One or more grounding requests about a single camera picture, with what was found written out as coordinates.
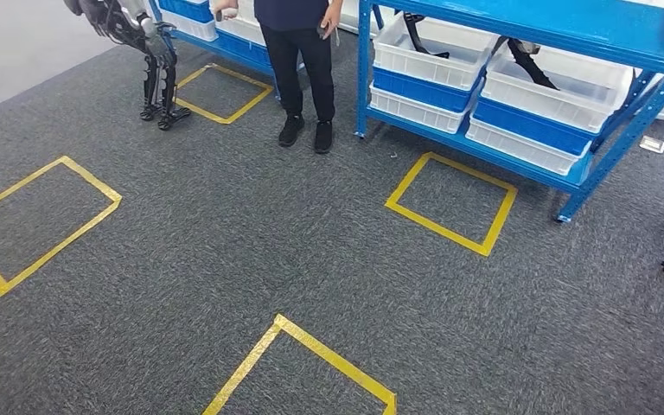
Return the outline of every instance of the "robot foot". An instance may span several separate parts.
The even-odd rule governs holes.
[[[189,108],[178,108],[169,114],[166,114],[162,117],[162,119],[159,121],[159,130],[161,131],[168,131],[171,130],[171,127],[180,119],[189,117],[189,114],[192,112],[189,110]]]
[[[141,111],[139,117],[141,117],[143,121],[151,121],[159,112],[161,112],[161,110],[162,107],[159,105],[147,105],[144,107],[144,110]]]

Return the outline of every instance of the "white floor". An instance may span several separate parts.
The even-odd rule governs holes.
[[[0,102],[113,46],[61,0],[0,0]]]

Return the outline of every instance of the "shelf rack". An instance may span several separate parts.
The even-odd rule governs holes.
[[[559,176],[467,139],[466,123],[457,134],[451,135],[370,107],[370,16],[380,6],[639,67],[643,72],[633,82],[622,110],[605,126],[590,153],[571,168],[568,176]],[[664,9],[661,8],[625,0],[360,0],[359,16],[355,134],[365,137],[367,119],[378,119],[566,192],[571,196],[556,217],[560,222],[571,221],[664,107],[664,78],[646,91],[655,75],[664,73]],[[602,149],[606,138],[633,115],[620,136],[608,149]],[[593,165],[595,153],[601,150],[604,155]]]
[[[162,11],[159,9],[159,7],[156,5],[156,0],[148,0],[147,2],[149,6],[151,7],[151,12],[154,14],[154,17],[156,18],[157,21],[162,20]],[[187,43],[193,44],[198,48],[203,48],[207,50],[208,52],[211,52],[213,54],[217,54],[218,56],[227,59],[229,61],[235,62],[243,67],[247,67],[251,70],[254,70],[256,72],[262,73],[264,75],[267,75],[273,79],[273,89],[274,93],[276,95],[276,100],[280,99],[280,95],[278,94],[278,84],[276,82],[276,75],[273,73],[273,68],[270,66],[264,65],[261,62],[254,61],[253,59],[249,59],[246,56],[242,56],[240,54],[235,54],[233,51],[227,50],[223,48],[220,45],[219,41],[206,41],[204,39],[200,39],[199,37],[192,36],[188,33],[182,32],[180,30],[172,30],[171,32],[172,37],[179,39],[181,41],[185,41]],[[299,65],[299,70],[304,68],[304,64]]]

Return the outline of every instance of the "hand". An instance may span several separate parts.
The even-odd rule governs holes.
[[[324,18],[322,19],[322,24],[320,27],[325,29],[324,40],[327,40],[332,35],[332,32],[337,29],[337,26],[340,25],[340,15],[342,14],[342,0],[334,0],[332,4],[327,8],[327,12],[324,13]]]
[[[227,10],[223,13],[223,19],[233,19],[238,15],[238,0],[217,0],[213,1],[213,15],[219,11]]]

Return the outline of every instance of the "blue plastic bin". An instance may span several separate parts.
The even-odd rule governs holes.
[[[224,30],[217,29],[217,42],[228,52],[243,56],[251,61],[261,65],[271,67],[271,58],[268,55],[268,49],[255,42],[243,39]]]
[[[477,97],[477,107],[472,117],[574,156],[581,156],[584,147],[599,137],[599,134],[579,130],[482,96]]]
[[[210,13],[209,0],[205,0],[201,3],[190,2],[187,0],[159,0],[159,9],[170,11],[200,23],[209,23],[213,21],[212,13]]]
[[[451,112],[464,111],[473,91],[452,88],[379,67],[373,67],[373,86]]]

